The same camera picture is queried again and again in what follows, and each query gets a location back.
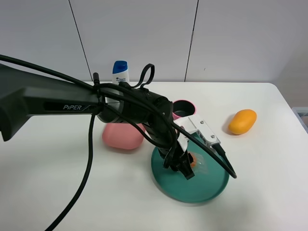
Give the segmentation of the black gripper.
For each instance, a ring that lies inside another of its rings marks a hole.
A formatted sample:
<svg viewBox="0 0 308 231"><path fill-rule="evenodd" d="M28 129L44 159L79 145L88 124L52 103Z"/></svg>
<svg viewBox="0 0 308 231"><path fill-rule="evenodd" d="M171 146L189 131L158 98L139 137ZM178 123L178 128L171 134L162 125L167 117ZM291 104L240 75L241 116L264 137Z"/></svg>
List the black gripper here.
<svg viewBox="0 0 308 231"><path fill-rule="evenodd" d="M167 123L163 120L146 122L144 128L150 136L151 143L158 148L163 159L163 168L180 171L187 180L194 177L191 166L194 162L193 156L182 150L177 141L179 135L173 126L173 120L168 120Z"/></svg>

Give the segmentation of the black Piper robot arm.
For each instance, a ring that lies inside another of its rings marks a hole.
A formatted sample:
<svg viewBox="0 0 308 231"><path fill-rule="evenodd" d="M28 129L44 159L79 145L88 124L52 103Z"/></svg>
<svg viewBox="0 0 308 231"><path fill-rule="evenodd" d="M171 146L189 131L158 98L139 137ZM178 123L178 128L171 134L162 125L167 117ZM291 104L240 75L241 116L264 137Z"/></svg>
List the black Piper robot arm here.
<svg viewBox="0 0 308 231"><path fill-rule="evenodd" d="M166 97L128 84L84 87L74 83L0 67L0 131L10 140L32 116L96 114L104 123L142 124L155 142L164 168L194 176L191 158L171 126L173 104Z"/></svg>

